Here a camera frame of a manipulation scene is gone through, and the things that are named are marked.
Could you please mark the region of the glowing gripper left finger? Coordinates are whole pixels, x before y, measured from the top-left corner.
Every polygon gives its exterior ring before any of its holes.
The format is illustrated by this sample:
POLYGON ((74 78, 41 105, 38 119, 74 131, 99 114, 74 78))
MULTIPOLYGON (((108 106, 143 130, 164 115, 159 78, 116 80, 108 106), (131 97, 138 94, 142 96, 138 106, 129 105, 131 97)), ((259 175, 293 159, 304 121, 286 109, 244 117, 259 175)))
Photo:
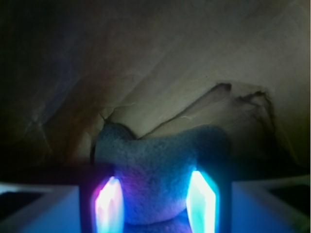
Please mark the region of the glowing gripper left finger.
POLYGON ((83 170, 80 219, 83 233, 122 233, 124 198, 120 180, 110 168, 83 170))

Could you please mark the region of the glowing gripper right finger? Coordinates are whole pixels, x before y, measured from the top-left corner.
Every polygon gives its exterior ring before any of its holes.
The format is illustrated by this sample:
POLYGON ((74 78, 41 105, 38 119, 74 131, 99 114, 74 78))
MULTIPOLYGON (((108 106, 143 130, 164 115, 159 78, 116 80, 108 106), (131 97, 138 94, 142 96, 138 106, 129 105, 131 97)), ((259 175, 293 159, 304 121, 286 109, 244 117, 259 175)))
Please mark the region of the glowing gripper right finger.
POLYGON ((231 190, 225 164, 200 162, 192 172, 186 199, 193 233, 231 232, 231 190))

